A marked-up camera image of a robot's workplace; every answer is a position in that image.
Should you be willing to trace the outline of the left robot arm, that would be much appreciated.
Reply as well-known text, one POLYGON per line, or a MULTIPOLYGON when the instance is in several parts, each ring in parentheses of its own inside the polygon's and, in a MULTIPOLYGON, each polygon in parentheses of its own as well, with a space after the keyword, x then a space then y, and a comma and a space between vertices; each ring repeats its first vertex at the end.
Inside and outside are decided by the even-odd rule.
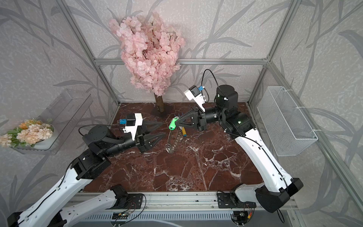
POLYGON ((116 185, 102 195, 89 199, 73 208, 65 208, 73 196, 90 184, 110 165, 110 158, 136 147, 144 153, 163 139, 164 133, 152 134, 162 122, 146 121, 131 126, 126 133, 115 136, 109 125, 95 124, 82 139, 88 146, 67 167, 64 176, 41 199, 27 210, 12 213, 7 218, 10 227, 66 227, 86 216, 109 208, 124 208, 132 202, 126 190, 116 185))

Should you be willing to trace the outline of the key with green tag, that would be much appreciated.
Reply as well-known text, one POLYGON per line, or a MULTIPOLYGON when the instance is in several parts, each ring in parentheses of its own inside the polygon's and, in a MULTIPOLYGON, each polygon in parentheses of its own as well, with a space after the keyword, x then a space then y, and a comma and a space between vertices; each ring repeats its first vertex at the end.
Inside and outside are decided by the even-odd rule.
POLYGON ((171 130, 171 131, 173 131, 173 130, 175 130, 176 129, 176 121, 178 121, 179 120, 179 117, 178 116, 176 116, 176 117, 174 117, 172 120, 171 120, 171 122, 170 122, 170 124, 169 124, 169 126, 168 126, 168 128, 169 128, 169 130, 171 130))

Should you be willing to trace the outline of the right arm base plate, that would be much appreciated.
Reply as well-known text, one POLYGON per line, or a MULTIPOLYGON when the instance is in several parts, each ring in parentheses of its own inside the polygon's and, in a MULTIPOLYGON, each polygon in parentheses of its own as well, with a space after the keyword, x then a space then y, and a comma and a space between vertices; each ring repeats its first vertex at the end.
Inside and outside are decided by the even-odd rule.
POLYGON ((242 202, 234 193, 225 193, 217 191, 217 202, 220 209, 233 209, 233 208, 245 208, 255 209, 257 207, 255 202, 242 202))

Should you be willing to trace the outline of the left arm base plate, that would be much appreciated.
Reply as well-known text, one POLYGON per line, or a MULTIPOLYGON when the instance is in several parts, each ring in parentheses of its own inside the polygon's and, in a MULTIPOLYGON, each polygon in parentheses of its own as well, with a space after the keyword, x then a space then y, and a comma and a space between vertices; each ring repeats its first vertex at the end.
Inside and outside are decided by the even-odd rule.
POLYGON ((144 194, 128 194, 126 197, 117 199, 115 205, 110 209, 131 209, 137 210, 141 208, 144 194))

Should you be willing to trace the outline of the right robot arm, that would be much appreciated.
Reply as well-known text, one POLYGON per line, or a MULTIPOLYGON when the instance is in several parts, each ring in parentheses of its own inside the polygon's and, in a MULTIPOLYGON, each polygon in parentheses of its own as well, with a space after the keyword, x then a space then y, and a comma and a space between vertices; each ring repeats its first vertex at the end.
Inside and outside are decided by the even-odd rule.
POLYGON ((219 123, 224 132, 231 136, 249 156, 263 182, 240 184, 231 192, 217 193, 219 200, 228 208, 243 208, 260 205, 274 213, 282 208, 290 198, 303 187, 299 178, 293 178, 278 163, 262 140, 253 121, 238 111, 238 93, 230 85, 217 87, 215 107, 205 108, 203 86, 192 86, 185 91, 188 100, 197 106, 179 117, 177 127, 205 131, 208 124, 219 123))

